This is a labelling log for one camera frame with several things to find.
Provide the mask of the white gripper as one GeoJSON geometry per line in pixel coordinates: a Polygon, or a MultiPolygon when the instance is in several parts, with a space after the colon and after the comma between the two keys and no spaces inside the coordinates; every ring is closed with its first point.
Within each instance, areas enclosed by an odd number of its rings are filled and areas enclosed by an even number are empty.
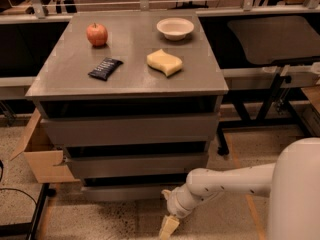
{"type": "Polygon", "coordinates": [[[159,238],[160,240],[168,240],[178,228],[179,219],[187,217],[201,203],[201,198],[192,194],[186,184],[176,187],[172,191],[164,189],[161,194],[167,201],[167,210],[171,215],[164,216],[159,238]]]}

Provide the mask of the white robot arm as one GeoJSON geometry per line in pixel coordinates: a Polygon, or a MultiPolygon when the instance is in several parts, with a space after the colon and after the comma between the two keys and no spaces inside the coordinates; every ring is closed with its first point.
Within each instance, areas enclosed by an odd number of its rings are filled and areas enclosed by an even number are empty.
{"type": "Polygon", "coordinates": [[[267,197],[268,240],[320,240],[320,138],[293,142],[271,164],[190,171],[182,186],[162,192],[168,214],[159,238],[168,240],[181,219],[220,192],[267,197]]]}

